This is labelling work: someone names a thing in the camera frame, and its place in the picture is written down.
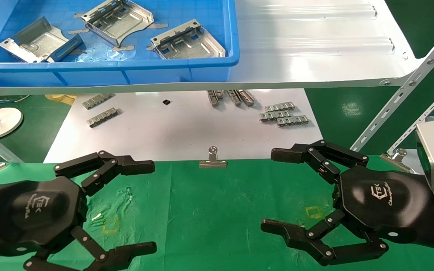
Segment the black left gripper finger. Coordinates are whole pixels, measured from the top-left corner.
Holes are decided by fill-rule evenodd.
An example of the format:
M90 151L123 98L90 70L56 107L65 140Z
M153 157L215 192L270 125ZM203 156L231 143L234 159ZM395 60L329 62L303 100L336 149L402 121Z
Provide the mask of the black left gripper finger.
M81 182L81 189L86 196L94 196L118 175L151 174L154 171L154 161L134 161L129 155L115 156L106 151L91 153L54 166L56 177L71 179L91 173Z
M81 226L71 230L72 237L77 240L95 260L85 271L120 271L129 268L135 257L153 254L157 251L155 242L142 242L139 244L119 246L104 251ZM26 271L74 271L67 266L61 266L47 261L49 250L41 249L24 263Z

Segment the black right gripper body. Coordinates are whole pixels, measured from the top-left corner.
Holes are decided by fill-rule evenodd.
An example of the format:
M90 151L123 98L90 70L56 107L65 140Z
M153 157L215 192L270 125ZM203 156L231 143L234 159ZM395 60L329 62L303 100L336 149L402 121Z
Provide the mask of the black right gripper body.
M355 166L338 178L336 205L342 224L392 242L423 242L432 231L427 217L432 192L424 175Z

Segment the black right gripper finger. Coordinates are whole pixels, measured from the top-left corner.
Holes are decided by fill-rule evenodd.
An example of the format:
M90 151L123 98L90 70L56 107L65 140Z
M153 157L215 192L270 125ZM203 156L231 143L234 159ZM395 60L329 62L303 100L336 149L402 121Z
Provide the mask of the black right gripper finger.
M327 183L336 184L339 182L341 171L332 161L347 168L357 165L366 167L369 158L343 146L319 140L312 144L296 143L290 149L274 148L271 151L271 160L294 164L306 163Z
M297 224L272 219L263 219L260 228L265 233L283 237L287 247L307 252L322 266L374 260L389 250L385 242L367 232L363 232L365 242L360 244L334 248L324 244L322 238L336 229L344 218L343 211L335 210L309 230Z

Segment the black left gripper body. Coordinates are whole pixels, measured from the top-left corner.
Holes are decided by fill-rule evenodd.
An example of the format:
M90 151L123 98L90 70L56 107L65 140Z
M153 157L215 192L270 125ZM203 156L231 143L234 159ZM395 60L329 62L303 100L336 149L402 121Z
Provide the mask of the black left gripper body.
M0 256L60 252L86 220L86 204L81 187L66 177L0 184Z

